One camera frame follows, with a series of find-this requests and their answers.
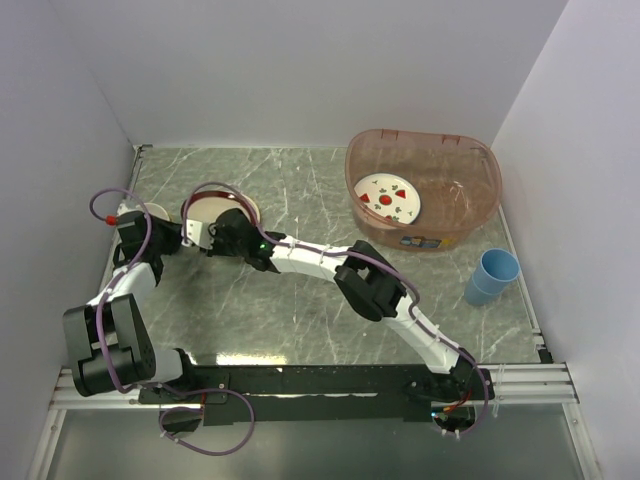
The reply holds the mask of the red rimmed cream plate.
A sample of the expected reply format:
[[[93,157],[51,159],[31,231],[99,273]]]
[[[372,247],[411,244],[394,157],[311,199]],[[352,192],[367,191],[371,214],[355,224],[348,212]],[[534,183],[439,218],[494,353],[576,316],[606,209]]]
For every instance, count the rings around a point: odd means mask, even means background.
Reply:
[[[218,218],[228,210],[239,209],[247,219],[255,224],[261,219],[261,213],[257,204],[248,196],[239,199],[235,194],[222,190],[199,191],[191,196],[189,208],[184,211],[186,202],[183,202],[180,213],[187,225],[201,223],[204,225],[215,224]]]

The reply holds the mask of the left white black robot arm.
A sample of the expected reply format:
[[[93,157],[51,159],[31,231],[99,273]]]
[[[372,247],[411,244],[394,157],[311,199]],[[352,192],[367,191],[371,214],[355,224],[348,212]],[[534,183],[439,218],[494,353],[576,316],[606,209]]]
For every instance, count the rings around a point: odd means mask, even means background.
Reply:
[[[162,258],[181,247],[181,225],[133,210],[108,216],[120,238],[112,279],[86,304],[67,310],[63,328],[72,378],[83,397],[160,384],[177,402],[197,393],[198,377],[188,370],[182,349],[153,346],[139,304],[159,284]]]

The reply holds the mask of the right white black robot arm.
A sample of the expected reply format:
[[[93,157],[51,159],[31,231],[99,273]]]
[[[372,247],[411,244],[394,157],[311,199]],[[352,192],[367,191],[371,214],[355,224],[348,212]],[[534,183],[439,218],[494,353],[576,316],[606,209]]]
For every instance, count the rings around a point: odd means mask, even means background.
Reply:
[[[242,258],[258,271],[296,273],[326,280],[360,317],[382,323],[402,338],[437,379],[445,400],[491,398],[490,377],[459,344],[418,308],[413,284],[366,241],[334,247],[267,232],[240,209],[223,212],[203,228],[213,255]]]

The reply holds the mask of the white watermelon pattern plate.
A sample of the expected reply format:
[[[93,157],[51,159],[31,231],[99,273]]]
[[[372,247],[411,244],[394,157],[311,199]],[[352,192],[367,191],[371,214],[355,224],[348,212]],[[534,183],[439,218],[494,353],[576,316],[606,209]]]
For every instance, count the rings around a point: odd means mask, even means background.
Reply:
[[[393,222],[412,224],[421,211],[417,189],[394,174],[367,175],[355,184],[354,191],[363,206]]]

